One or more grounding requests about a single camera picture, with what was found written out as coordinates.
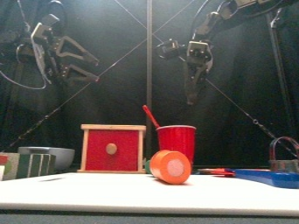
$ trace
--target orange tape roll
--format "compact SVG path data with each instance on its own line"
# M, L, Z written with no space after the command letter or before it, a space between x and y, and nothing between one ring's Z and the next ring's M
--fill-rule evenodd
M172 185L182 184L192 173L190 159L175 150L159 150L151 158L150 169L156 178Z

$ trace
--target red plastic cup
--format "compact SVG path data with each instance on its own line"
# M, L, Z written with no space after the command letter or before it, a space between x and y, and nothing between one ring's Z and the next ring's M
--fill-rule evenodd
M188 125L170 125L156 129L159 149L179 151L191 161L194 161L195 151L195 130Z

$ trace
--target white table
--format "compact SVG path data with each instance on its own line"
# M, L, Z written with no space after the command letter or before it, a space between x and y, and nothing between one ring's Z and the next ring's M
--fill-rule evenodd
M0 189L0 210L13 214L21 210L299 218L299 190L208 175L167 185L146 174L65 173L1 181Z

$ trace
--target metal pole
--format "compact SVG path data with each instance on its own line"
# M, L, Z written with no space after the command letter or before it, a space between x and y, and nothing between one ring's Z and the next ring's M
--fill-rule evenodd
M146 104L147 107L152 108L152 35L154 35L154 2L147 0L147 88L146 88ZM152 122L146 118L146 147L144 156L148 160L152 156Z
M276 28L272 27L274 22L274 16L272 13L268 13L266 15L267 25L268 25L268 33L270 38L272 42L272 48L274 48L274 55L275 55L275 66L276 66L276 73L278 73L278 79L280 83L280 91L282 96L284 100L284 112L287 116L287 126L290 130L290 134L292 137L296 137L296 130L295 130L295 116L291 108L291 101L290 101L290 94L288 94L288 88L286 83L286 73L284 73L284 65L283 65L283 59L282 59L282 53L279 48L279 40L278 40L278 33Z

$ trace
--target black curtain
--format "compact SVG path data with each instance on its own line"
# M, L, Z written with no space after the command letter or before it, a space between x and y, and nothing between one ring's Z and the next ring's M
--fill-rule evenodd
M76 150L75 164L79 164L81 124L146 125L142 106L146 104L147 85L147 1L60 2L64 9L59 5L47 7L51 1L21 1L25 19L33 28L47 13L60 18L65 25L64 34L99 58L99 66L75 59L67 62L98 75L99 82L60 84L53 81L44 90L32 90L16 86L1 76L0 139L5 151L17 151L19 146L72 148ZM192 19L203 2L154 0L154 48L168 39L188 43ZM17 3L4 0L0 4L0 32L20 31L24 24ZM220 1L211 1L198 25L219 4ZM298 127L298 3L284 7L280 17L276 27L279 50L291 98L292 125ZM294 134L287 124L290 115L276 74L267 17L255 17L222 31L212 39L211 52L214 66L198 103L190 106L183 88L183 61L179 58L162 59L154 49L152 111L156 120L160 125L196 127L196 166L267 166L272 139L252 119L278 137ZM17 63L4 48L1 54L3 73L25 86L40 87L43 79L36 64ZM158 151L154 129L151 134L152 147L146 150L154 154Z

